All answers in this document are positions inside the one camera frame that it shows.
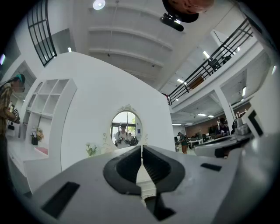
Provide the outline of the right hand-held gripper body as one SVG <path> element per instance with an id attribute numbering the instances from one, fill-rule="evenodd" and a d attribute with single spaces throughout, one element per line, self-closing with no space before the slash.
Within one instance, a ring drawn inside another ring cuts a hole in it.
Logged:
<path id="1" fill-rule="evenodd" d="M 280 89 L 269 87 L 250 98 L 251 107 L 241 117 L 254 137 L 280 132 Z"/>

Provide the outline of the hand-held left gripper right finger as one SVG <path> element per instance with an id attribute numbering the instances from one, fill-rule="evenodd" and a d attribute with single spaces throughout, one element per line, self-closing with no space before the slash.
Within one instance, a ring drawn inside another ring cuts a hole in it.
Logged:
<path id="1" fill-rule="evenodd" d="M 232 185 L 241 150 L 222 159 L 143 146 L 142 155 L 156 188 L 153 215 L 166 224 L 211 224 Z"/>

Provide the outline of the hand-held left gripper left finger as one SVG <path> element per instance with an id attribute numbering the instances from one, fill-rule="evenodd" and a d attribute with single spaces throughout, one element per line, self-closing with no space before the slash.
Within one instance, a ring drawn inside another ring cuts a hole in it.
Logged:
<path id="1" fill-rule="evenodd" d="M 136 180 L 141 148 L 81 160 L 39 187 L 33 202 L 58 224 L 155 224 Z"/>

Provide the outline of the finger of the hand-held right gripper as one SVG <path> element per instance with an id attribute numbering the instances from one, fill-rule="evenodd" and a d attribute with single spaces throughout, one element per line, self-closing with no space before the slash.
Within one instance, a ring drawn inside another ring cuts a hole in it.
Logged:
<path id="1" fill-rule="evenodd" d="M 220 137 L 196 146 L 194 152 L 197 156 L 224 158 L 227 157 L 232 150 L 242 147 L 250 141 L 252 137 L 253 135 L 251 133 L 246 135 L 233 134 Z"/>

